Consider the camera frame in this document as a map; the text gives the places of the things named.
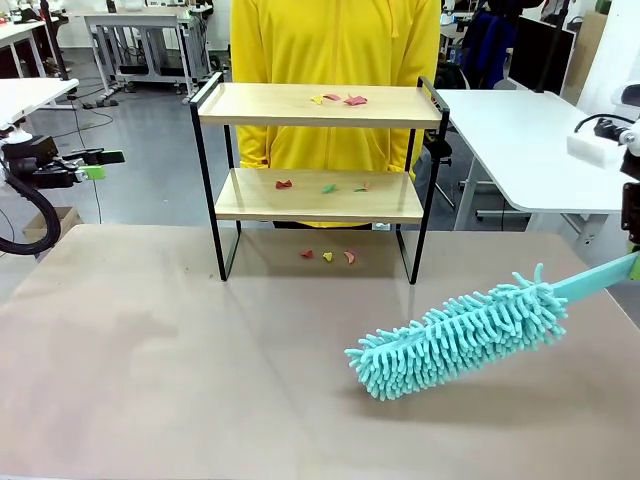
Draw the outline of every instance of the yellow hoodie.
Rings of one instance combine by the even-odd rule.
[[[233,79],[413,86],[425,75],[433,81],[440,2],[232,0]],[[408,130],[397,129],[243,126],[237,133],[241,166],[282,169],[402,171],[409,138]],[[422,147],[422,132],[416,133],[414,160]]]

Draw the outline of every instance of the wooden shelf board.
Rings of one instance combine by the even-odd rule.
[[[277,181],[293,187],[277,190]],[[367,192],[354,189],[368,182]],[[336,190],[322,193],[336,184]],[[409,174],[236,168],[216,202],[220,220],[412,223],[422,219]]]
[[[365,105],[311,97],[362,95]],[[199,109],[203,124],[432,129],[441,114],[416,87],[221,83]]]

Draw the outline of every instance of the turquoise microfiber duster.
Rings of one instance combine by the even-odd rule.
[[[474,292],[432,309],[424,324],[359,340],[362,349],[345,350],[360,383],[380,400],[443,384],[519,350],[537,350],[566,332],[558,321],[566,306],[629,278],[638,253],[614,260],[553,285],[542,281],[542,264],[533,282],[514,273],[519,285],[498,285],[487,295]]]

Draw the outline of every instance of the jacket zipper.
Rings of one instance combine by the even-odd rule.
[[[331,84],[336,84],[336,78],[338,76],[338,50],[340,48],[340,12],[342,10],[341,0],[335,0],[336,3],[336,18],[335,18],[335,31],[333,35],[333,65],[331,71]],[[331,137],[333,134],[333,128],[328,127],[327,132],[327,145],[324,151],[324,169],[329,168],[329,151],[331,150]]]

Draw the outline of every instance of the black monitor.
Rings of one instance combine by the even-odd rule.
[[[555,28],[552,25],[529,20],[525,17],[519,18],[511,68],[509,69],[510,79],[531,90],[538,87],[549,56]],[[544,84],[545,91],[560,95],[569,68],[574,40],[575,34],[573,32],[562,30],[551,69]]]

